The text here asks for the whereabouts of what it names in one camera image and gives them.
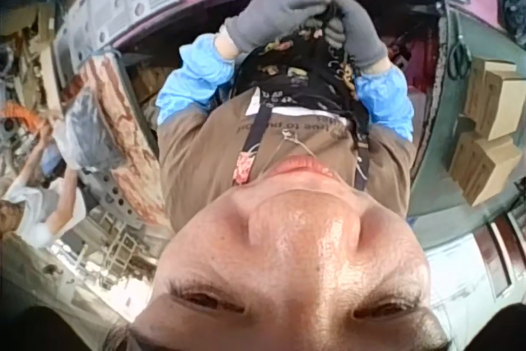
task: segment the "woman's left hand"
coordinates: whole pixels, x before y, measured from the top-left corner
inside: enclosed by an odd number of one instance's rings
[[[325,11],[332,0],[252,0],[224,24],[230,39],[243,53],[292,33],[308,18]]]

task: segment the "brown t-shirt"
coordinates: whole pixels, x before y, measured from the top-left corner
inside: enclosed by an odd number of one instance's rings
[[[159,127],[161,187],[166,213],[176,232],[232,186],[236,161],[254,120],[254,116],[245,115],[253,93],[254,90],[249,90],[229,100],[208,116],[190,107]],[[354,184],[353,138],[340,121],[318,115],[273,113],[251,179],[287,156],[307,153],[300,145],[284,141],[284,129],[296,132],[300,142],[321,162],[338,172],[349,185]],[[374,125],[369,138],[366,192],[383,206],[405,216],[414,145],[397,133]]]

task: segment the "orange object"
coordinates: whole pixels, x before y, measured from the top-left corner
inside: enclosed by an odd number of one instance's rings
[[[0,116],[20,119],[31,133],[36,133],[44,122],[38,114],[15,102],[6,102],[4,109],[0,111]]]

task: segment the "black apron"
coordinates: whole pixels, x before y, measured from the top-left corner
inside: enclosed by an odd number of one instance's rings
[[[321,30],[300,29],[252,51],[238,69],[232,95],[258,88],[260,107],[238,156],[233,185],[248,182],[272,108],[303,107],[348,121],[358,148],[354,187],[363,191],[369,169],[369,113],[357,99],[356,77],[353,60],[344,50],[330,47]]]

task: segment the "blue sleeve cover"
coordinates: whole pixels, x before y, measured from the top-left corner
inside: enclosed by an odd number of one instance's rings
[[[220,57],[212,34],[205,34],[179,49],[182,67],[173,71],[159,91],[155,104],[159,107],[158,125],[167,118],[197,104],[203,111],[210,109],[210,98],[219,85],[233,76],[234,61]]]
[[[396,66],[379,75],[356,79],[356,93],[369,111],[371,123],[387,127],[413,141],[414,108],[408,97],[408,83]]]

